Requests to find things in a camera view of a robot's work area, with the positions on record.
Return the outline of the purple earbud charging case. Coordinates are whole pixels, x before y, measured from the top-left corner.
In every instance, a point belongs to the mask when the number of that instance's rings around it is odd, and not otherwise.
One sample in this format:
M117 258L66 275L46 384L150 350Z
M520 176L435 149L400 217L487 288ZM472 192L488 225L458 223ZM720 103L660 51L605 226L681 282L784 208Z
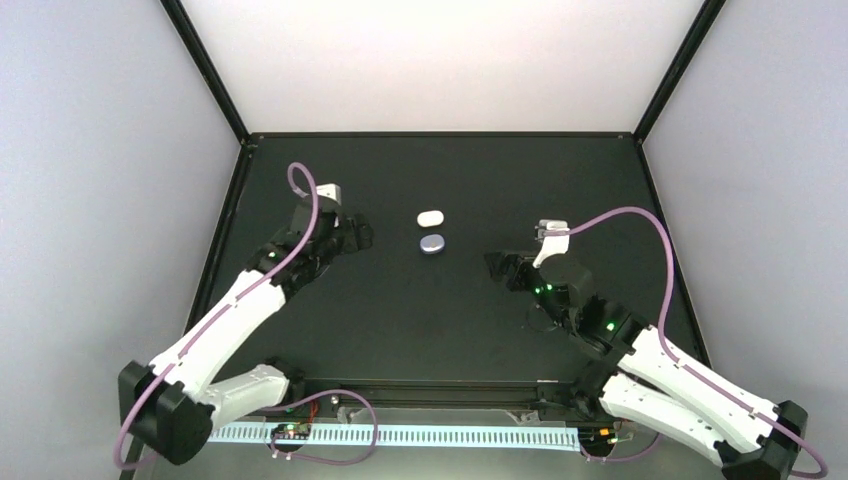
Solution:
M425 255L433 255L445 249L446 240L441 234L428 234L419 240L419 249Z

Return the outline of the white earbud charging case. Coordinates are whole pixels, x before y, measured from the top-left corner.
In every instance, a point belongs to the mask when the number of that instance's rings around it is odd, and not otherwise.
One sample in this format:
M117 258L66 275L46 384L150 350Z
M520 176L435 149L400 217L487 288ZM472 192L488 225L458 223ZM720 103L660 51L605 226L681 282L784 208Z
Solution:
M421 212L416 217L416 223L421 228L434 228L445 221L445 215L441 210L428 210Z

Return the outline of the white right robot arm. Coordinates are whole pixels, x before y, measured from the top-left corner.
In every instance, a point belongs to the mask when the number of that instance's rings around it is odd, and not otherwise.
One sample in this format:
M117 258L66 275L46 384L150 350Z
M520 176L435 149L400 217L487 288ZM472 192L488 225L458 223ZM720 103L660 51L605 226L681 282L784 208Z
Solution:
M541 262L525 252L484 256L490 277L527 292L588 357L567 390L578 416L608 414L688 446L727 479L786 479L800 453L807 412L792 401L763 400L662 344L658 328L600 296L591 273L568 254Z

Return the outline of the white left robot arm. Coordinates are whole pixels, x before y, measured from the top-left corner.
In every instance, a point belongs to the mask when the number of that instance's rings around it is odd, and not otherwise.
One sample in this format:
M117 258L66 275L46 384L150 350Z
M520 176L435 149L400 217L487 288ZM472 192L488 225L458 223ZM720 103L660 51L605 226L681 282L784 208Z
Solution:
M303 197L289 227L282 228L250 259L221 300L174 345L142 365L128 363L118 376L120 433L116 465L127 435L174 465L191 460L220 428L255 412L305 406L300 370L269 358L246 373L215 378L248 337L303 287L318 279L338 256L372 245L373 230L361 215L341 209L336 184Z

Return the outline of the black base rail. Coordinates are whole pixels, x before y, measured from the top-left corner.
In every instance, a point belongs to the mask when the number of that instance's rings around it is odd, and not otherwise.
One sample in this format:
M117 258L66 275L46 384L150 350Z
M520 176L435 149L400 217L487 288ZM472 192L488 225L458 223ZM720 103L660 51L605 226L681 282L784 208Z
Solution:
M571 385L554 381L406 381L306 378L286 394L301 400L325 390L344 389L359 394L376 408L473 409L535 411L543 421L573 426L610 425L618 419L586 397L573 400Z

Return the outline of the black enclosure frame post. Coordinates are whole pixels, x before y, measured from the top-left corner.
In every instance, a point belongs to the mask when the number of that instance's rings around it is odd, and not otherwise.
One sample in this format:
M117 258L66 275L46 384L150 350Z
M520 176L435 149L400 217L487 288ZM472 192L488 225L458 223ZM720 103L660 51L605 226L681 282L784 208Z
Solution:
M160 3L235 138L240 144L246 143L250 137L250 132L242 120L183 2L179 0L161 0Z

